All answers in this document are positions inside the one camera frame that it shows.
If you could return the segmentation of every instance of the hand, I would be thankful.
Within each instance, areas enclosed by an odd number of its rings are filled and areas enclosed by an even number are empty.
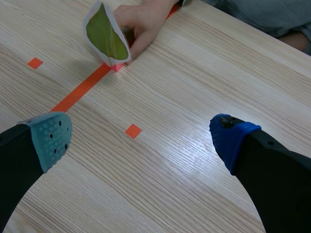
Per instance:
[[[171,8],[178,0],[144,0],[139,6],[119,6],[114,16],[121,28],[134,31],[135,42],[130,48],[129,65],[156,37]]]

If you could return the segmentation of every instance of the orange tape line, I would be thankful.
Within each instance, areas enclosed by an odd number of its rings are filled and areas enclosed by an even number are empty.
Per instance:
[[[179,9],[179,7],[175,5],[171,9],[167,18],[170,17],[178,9]],[[95,86],[95,84],[98,83],[98,81],[100,79],[102,79],[110,70],[111,70],[110,67],[108,67],[105,64],[102,64],[96,71],[94,71],[89,77],[87,77],[87,79],[85,79],[79,86],[77,86],[73,91],[71,91],[69,93],[69,95],[67,95],[62,101],[60,101],[59,104],[57,104],[51,110],[51,112],[66,112],[66,111],[68,111],[79,99],[82,98],[82,96],[84,96],[93,86]]]
[[[29,63],[27,63],[30,67],[37,69],[40,65],[43,64],[43,62],[41,60],[39,60],[38,58],[34,58],[32,59]]]
[[[135,139],[141,131],[142,130],[139,127],[133,124],[125,131],[125,133],[129,135],[132,139]]]

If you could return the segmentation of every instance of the sleeve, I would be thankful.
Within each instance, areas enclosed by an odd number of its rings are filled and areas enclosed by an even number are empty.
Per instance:
[[[304,52],[311,56],[311,23],[307,23],[305,25],[297,27],[294,30],[302,32],[308,38],[309,44]]]
[[[180,0],[177,5],[183,6],[187,0]]]

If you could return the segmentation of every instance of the table surface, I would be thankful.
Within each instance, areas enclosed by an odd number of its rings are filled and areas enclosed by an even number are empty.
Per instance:
[[[113,9],[138,0],[105,0]],[[82,35],[94,0],[0,1],[0,132],[50,111],[100,66]],[[38,57],[37,70],[27,66]],[[209,120],[257,123],[311,150],[311,58],[194,0],[130,66],[69,111],[72,144],[17,206],[6,233],[262,233],[216,155]],[[142,132],[124,132],[136,124]]]

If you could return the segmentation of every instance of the green packet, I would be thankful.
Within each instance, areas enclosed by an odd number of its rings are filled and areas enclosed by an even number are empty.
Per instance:
[[[108,66],[131,59],[128,42],[118,26],[110,7],[96,1],[83,21],[87,43]]]

